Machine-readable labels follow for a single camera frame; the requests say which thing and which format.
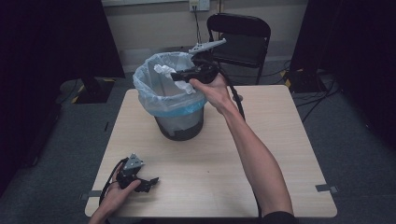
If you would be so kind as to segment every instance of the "hand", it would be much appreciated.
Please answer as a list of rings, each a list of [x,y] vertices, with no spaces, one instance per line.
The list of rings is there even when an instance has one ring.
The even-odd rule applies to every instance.
[[[121,189],[120,184],[117,182],[117,173],[121,167],[122,164],[119,165],[112,176],[112,184],[108,187],[106,197],[93,213],[90,223],[104,223],[113,212],[122,206],[129,194],[140,185],[140,180],[135,180],[125,189]]]
[[[218,74],[209,84],[204,84],[195,78],[190,79],[190,84],[195,89],[203,92],[207,101],[209,101],[220,114],[223,114],[225,107],[229,105],[229,103],[233,105],[230,94],[228,93],[226,80],[221,74]]]

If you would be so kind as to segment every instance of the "black folding chair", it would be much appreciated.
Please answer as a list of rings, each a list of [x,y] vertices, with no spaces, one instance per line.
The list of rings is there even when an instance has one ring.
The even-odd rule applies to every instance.
[[[213,49],[214,61],[259,68],[258,85],[270,41],[270,26],[260,18],[230,13],[212,15],[206,25],[209,41],[215,40],[212,32],[219,32],[219,39],[227,40],[227,43]]]

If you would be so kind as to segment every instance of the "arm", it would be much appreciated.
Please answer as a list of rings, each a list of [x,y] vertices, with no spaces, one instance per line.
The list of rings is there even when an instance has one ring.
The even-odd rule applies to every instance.
[[[106,219],[122,206],[128,195],[140,185],[140,180],[135,180],[125,189],[121,189],[120,184],[116,181],[117,173],[121,166],[122,164],[119,165],[117,172],[112,177],[113,183],[108,187],[106,197],[92,214],[90,224],[105,223]]]
[[[209,103],[224,116],[263,214],[276,211],[293,214],[290,195],[276,159],[239,114],[230,98],[224,77],[218,75],[208,85],[191,79],[190,84],[202,91]]]

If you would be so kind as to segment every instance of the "left hand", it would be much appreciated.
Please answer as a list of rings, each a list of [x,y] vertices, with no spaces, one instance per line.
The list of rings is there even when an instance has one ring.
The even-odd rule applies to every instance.
[[[120,171],[121,167],[122,164],[117,167],[117,171],[112,176],[112,184],[108,187],[106,197],[102,200],[98,209],[93,213],[90,223],[103,223],[111,214],[122,206],[129,194],[140,185],[141,181],[135,180],[125,189],[121,189],[120,184],[117,182],[117,173]]]

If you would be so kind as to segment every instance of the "right hand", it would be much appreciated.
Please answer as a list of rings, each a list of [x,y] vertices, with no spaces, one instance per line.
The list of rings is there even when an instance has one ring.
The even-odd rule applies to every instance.
[[[204,84],[199,80],[192,78],[190,84],[197,90],[201,91],[207,101],[212,104],[220,114],[223,114],[224,109],[229,103],[232,103],[230,94],[228,93],[227,83],[224,76],[218,74],[216,78],[209,84]]]

